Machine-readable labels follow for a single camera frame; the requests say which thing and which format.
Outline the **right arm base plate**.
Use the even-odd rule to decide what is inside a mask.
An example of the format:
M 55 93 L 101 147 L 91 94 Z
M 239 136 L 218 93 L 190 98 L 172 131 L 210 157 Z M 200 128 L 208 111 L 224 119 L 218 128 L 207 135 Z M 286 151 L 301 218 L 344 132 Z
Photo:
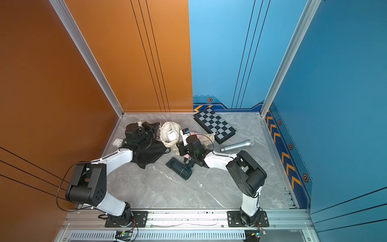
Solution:
M 243 211 L 227 211 L 227 221 L 229 227 L 269 227 L 269 219 L 266 211 L 259 210 L 252 217 Z

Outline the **white hair dryer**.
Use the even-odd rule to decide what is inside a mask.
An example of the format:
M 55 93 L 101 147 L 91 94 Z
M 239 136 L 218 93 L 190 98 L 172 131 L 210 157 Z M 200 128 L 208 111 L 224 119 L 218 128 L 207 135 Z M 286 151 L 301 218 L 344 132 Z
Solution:
M 179 135 L 176 131 L 170 130 L 167 132 L 167 138 L 168 138 L 168 142 L 174 142 L 174 141 L 178 140 Z

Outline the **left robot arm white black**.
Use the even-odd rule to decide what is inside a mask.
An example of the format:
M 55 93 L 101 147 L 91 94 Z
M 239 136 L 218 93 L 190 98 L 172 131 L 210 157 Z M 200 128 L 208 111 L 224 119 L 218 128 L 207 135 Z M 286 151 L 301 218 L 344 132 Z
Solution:
M 116 152 L 91 162 L 76 163 L 66 200 L 102 211 L 116 226 L 132 226 L 135 219 L 131 206 L 107 191 L 107 176 L 130 162 L 144 169 L 159 159 L 166 151 L 163 143 L 157 140 L 159 127 L 160 123 L 131 123 L 127 125 L 126 137 Z

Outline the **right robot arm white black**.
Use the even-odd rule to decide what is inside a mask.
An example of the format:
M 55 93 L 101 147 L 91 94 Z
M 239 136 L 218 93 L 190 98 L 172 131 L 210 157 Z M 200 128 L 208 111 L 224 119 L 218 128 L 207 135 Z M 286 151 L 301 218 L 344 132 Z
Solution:
M 228 171 L 236 186 L 242 192 L 242 205 L 239 210 L 244 226 L 256 226 L 264 218 L 260 208 L 259 198 L 267 178 L 266 171 L 242 150 L 237 154 L 221 154 L 206 149 L 197 135 L 190 135 L 185 142 L 176 144 L 180 156 L 185 157 L 185 163 L 171 159 L 167 166 L 184 180 L 192 175 L 194 165 L 205 168 L 217 168 Z

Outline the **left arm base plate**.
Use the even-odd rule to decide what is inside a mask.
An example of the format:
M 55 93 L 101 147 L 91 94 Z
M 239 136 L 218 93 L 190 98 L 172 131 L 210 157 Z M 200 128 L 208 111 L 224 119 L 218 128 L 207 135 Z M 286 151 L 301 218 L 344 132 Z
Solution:
M 105 227 L 107 228 L 144 228 L 147 223 L 148 211 L 126 211 L 121 216 L 108 215 Z

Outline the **dark green hair dryer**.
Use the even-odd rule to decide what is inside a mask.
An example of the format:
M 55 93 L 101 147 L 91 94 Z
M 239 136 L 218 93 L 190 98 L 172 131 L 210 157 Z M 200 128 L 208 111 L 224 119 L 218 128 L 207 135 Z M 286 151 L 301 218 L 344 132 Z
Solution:
M 195 164 L 202 164 L 202 162 L 198 159 L 191 159 L 188 163 L 182 163 L 178 161 L 176 158 L 171 158 L 166 166 L 178 174 L 184 180 L 188 180 L 192 175 L 192 168 Z

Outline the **black cloth bag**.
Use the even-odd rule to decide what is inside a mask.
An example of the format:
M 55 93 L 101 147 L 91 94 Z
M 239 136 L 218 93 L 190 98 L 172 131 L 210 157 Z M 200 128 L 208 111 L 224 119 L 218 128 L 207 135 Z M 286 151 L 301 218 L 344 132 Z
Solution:
M 124 139 L 121 148 L 132 150 L 132 162 L 136 163 L 142 169 L 145 169 L 148 164 L 155 163 L 162 155 L 168 154 L 171 151 L 162 142 L 154 139 L 145 141 L 142 144 Z

